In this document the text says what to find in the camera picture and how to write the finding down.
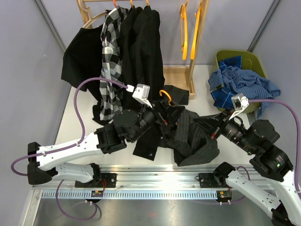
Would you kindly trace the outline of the dark pinstripe shirt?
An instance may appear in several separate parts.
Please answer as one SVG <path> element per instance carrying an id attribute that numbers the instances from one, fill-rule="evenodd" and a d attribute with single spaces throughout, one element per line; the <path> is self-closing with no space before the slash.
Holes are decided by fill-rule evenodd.
<path id="1" fill-rule="evenodd" d="M 178 167 L 207 164 L 219 154 L 216 140 L 212 140 L 194 121 L 199 115 L 185 109 L 178 118 L 176 126 L 154 125 L 150 143 L 157 147 L 171 148 L 174 162 Z"/>

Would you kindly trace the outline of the dark blue plaid shirt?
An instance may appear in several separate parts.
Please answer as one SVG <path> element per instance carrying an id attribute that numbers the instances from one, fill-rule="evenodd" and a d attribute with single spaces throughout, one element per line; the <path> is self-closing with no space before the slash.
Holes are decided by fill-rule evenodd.
<path id="1" fill-rule="evenodd" d="M 214 106 L 225 109 L 232 107 L 231 98 L 245 93 L 248 71 L 242 69 L 242 56 L 233 56 L 218 61 L 218 67 L 209 77 L 210 94 Z"/>

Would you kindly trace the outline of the yellow hanger of blue shirt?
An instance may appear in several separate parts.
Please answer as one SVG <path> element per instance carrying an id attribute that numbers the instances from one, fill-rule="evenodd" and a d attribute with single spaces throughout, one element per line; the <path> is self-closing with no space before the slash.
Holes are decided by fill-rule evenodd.
<path id="1" fill-rule="evenodd" d="M 194 60 L 196 57 L 198 32 L 199 32 L 199 25 L 201 21 L 202 3 L 203 1 L 201 0 L 198 6 L 198 10 L 195 13 L 196 22 L 195 22 L 193 40 L 191 45 L 190 60 Z"/>

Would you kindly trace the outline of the yellow hanger of checked shirt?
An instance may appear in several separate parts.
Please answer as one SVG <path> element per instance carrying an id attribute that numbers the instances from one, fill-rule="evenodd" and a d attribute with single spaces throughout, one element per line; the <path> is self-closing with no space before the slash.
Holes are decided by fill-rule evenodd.
<path id="1" fill-rule="evenodd" d="M 187 59 L 188 52 L 188 21 L 187 21 L 187 5 L 188 0 L 181 5 L 180 8 L 180 31 L 181 31 L 181 51 L 182 59 Z"/>

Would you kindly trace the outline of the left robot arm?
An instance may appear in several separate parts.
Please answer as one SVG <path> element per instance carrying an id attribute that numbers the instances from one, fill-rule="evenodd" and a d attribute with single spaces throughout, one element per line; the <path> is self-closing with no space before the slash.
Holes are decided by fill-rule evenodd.
<path id="1" fill-rule="evenodd" d="M 90 155 L 116 152 L 134 143 L 154 125 L 175 126 L 184 106 L 155 101 L 143 105 L 140 112 L 124 110 L 114 116 L 112 123 L 97 129 L 80 140 L 59 145 L 28 144 L 27 178 L 30 185 L 51 180 L 74 181 L 76 187 L 94 188 L 104 185 L 100 166 L 72 164 L 71 161 Z"/>

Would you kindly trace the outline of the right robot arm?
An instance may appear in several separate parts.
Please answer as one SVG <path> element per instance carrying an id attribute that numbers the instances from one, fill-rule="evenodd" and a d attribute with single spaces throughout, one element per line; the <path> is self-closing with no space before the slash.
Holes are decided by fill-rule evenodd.
<path id="1" fill-rule="evenodd" d="M 275 146 L 280 135 L 268 120 L 256 120 L 248 129 L 235 122 L 232 109 L 195 119 L 211 139 L 224 136 L 248 155 L 250 164 L 269 181 L 276 192 L 273 196 L 246 179 L 229 163 L 221 163 L 213 172 L 214 183 L 238 190 L 260 207 L 275 226 L 299 226 L 301 224 L 301 199 L 297 194 L 294 170 L 287 154 Z"/>

